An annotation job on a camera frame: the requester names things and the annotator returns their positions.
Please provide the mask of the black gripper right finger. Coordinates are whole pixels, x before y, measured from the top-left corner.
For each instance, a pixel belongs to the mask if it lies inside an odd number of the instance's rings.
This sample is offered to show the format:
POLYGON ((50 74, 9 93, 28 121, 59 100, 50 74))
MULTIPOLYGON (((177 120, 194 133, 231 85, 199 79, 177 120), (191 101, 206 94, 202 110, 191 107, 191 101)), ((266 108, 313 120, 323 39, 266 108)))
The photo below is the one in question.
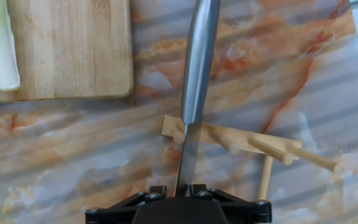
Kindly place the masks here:
POLYGON ((271 223, 272 204, 267 200, 248 202, 205 184, 189 186, 199 223, 271 223))

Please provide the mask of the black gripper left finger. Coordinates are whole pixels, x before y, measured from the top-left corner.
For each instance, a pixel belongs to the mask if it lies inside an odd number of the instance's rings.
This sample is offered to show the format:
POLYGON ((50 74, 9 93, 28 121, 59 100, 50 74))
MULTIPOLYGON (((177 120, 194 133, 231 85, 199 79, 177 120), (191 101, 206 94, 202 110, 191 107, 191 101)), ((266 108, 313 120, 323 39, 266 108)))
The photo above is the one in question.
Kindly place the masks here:
POLYGON ((165 199, 167 187, 152 186, 148 192, 138 192, 119 203, 108 207, 93 207, 85 211, 86 224, 132 223, 136 213, 146 204, 165 199))

